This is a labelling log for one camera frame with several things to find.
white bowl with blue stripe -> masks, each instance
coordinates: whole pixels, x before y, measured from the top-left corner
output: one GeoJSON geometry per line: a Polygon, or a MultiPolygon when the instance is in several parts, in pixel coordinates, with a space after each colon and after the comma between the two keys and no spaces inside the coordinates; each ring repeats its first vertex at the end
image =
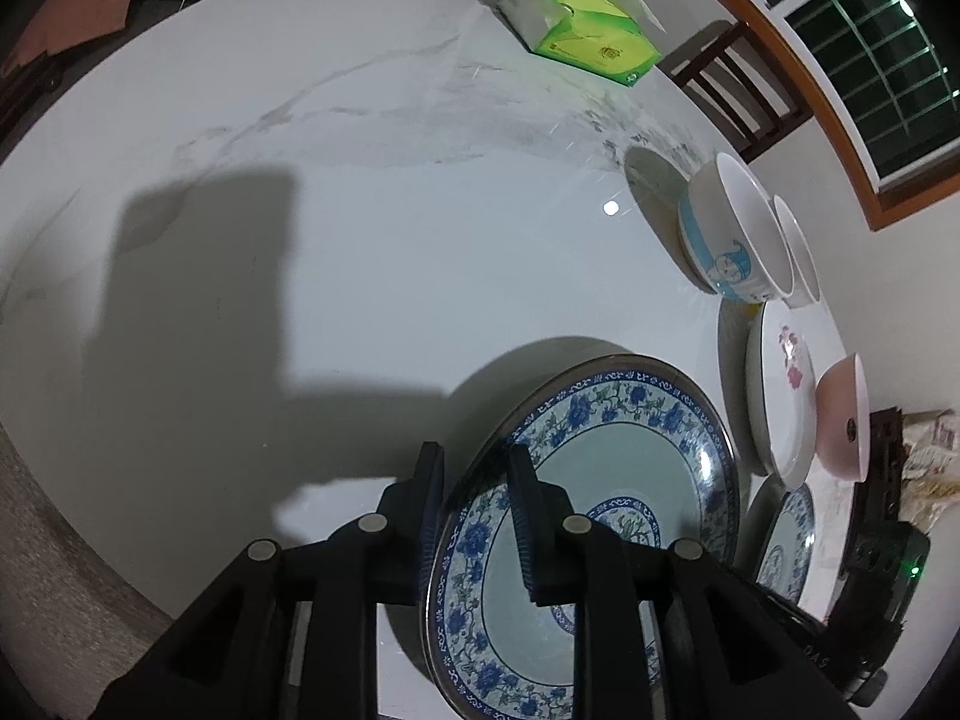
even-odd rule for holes
{"type": "Polygon", "coordinates": [[[770,196],[729,154],[703,165],[680,196],[690,264],[728,300],[765,303],[793,293],[793,264],[770,196]]]}

blue and white porcelain plate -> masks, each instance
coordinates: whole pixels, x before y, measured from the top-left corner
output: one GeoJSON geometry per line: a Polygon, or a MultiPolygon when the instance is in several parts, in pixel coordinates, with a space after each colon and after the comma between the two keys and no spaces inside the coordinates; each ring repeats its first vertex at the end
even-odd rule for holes
{"type": "MultiPolygon", "coordinates": [[[[451,498],[425,615],[434,677],[466,717],[566,720],[573,707],[573,607],[538,608],[520,574],[495,446],[524,443],[536,475],[576,512],[624,538],[696,538],[730,562],[739,527],[736,465],[716,411],[665,362],[614,355],[547,384],[488,442],[451,498]]],[[[647,664],[659,680],[652,618],[647,664]]]]}
{"type": "Polygon", "coordinates": [[[757,565],[757,584],[799,603],[813,556],[813,532],[813,498],[802,485],[784,498],[757,565]]]}

chair backrest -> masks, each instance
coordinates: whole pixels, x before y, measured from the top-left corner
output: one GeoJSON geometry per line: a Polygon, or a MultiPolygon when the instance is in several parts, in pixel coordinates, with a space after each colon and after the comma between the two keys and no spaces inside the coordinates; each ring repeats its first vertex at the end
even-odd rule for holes
{"type": "Polygon", "coordinates": [[[680,71],[671,76],[674,83],[680,88],[693,83],[706,94],[712,103],[720,110],[723,116],[740,132],[746,140],[746,146],[741,148],[740,156],[747,162],[757,158],[760,154],[767,151],[774,143],[781,141],[793,130],[803,124],[813,114],[795,86],[794,82],[779,66],[773,55],[767,50],[760,40],[757,40],[755,34],[746,25],[738,22],[731,25],[729,29],[722,32],[707,47],[693,57],[680,71]],[[776,108],[768,100],[765,93],[760,90],[755,81],[747,75],[746,71],[731,55],[731,48],[739,40],[745,40],[751,47],[754,54],[760,59],[766,70],[774,76],[776,82],[790,98],[791,110],[786,114],[779,114],[776,108]],[[756,131],[748,124],[736,108],[733,107],[726,95],[721,92],[715,81],[707,76],[707,68],[712,63],[718,62],[732,79],[742,88],[742,90],[755,103],[755,107],[760,110],[762,117],[767,119],[767,127],[761,127],[756,131]]]}

table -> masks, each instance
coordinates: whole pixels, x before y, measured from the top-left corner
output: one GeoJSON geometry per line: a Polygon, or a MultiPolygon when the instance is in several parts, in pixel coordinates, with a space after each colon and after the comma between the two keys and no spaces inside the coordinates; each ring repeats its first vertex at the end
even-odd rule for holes
{"type": "MultiPolygon", "coordinates": [[[[253,538],[371,509],[423,440],[455,475],[601,354],[680,367],[749,464],[750,317],[692,276],[669,208],[733,149],[659,71],[530,55],[494,1],[203,1],[0,167],[0,418],[168,613],[253,538]]],[[[845,355],[826,303],[798,321],[818,374],[845,355]]],[[[808,483],[823,616],[851,486],[819,461],[808,483]]],[[[384,622],[381,710],[451,716],[384,622]]]]}

plate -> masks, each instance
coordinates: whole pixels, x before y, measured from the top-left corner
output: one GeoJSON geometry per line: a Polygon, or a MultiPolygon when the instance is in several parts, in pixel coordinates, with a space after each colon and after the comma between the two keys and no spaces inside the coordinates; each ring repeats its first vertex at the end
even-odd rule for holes
{"type": "Polygon", "coordinates": [[[757,584],[791,603],[800,602],[813,556],[814,518],[810,488],[801,485],[784,498],[757,565],[757,584]]]}
{"type": "Polygon", "coordinates": [[[796,490],[817,443],[817,382],[806,341],[784,303],[766,303],[754,320],[746,376],[757,453],[788,490],[796,490]]]}
{"type": "MultiPolygon", "coordinates": [[[[537,608],[520,575],[506,477],[494,447],[524,443],[539,478],[575,511],[630,541],[697,538],[736,549],[736,465],[716,410],[693,381],[648,357],[613,355],[550,381],[501,425],[451,496],[424,615],[434,679],[459,714],[572,714],[573,609],[537,608]]],[[[651,681],[659,680],[646,605],[651,681]]]]}

